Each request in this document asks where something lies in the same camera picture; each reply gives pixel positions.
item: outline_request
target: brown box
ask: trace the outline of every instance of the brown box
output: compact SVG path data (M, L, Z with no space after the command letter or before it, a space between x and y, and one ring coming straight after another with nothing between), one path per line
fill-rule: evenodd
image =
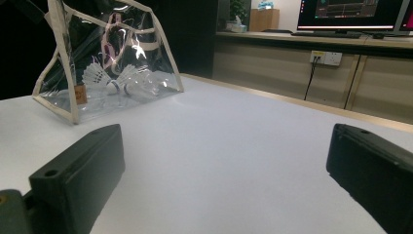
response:
M279 28L280 9L258 11L252 9L249 17L249 31L263 31Z

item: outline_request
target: green plant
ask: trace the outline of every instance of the green plant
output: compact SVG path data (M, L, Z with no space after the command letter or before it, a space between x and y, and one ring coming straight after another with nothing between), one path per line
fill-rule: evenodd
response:
M241 22L247 17L244 0L230 0L231 20L235 20L236 16L240 18Z

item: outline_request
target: power cord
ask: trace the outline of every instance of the power cord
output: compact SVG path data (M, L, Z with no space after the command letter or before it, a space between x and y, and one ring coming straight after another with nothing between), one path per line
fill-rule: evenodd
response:
M311 82L313 81L313 76L314 76L314 71L316 70L317 62L319 61L319 57L314 57L313 62L312 62L312 67L311 67L311 74L310 74L310 81L307 86L306 94L304 95L304 100L307 99L307 93L309 92Z

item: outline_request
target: monitor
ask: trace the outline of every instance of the monitor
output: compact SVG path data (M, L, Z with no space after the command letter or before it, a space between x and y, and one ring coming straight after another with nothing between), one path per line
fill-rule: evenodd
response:
M404 14L403 21L400 25L400 31L413 31L413 1L410 1L406 13Z
M297 30L393 31L403 0L301 0Z

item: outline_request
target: white wall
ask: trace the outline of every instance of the white wall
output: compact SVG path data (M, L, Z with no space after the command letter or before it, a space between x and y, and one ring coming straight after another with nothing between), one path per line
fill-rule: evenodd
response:
M274 8L280 9L279 29L297 30L298 14L301 0L267 0L274 3ZM251 8L258 8L261 0L251 0Z

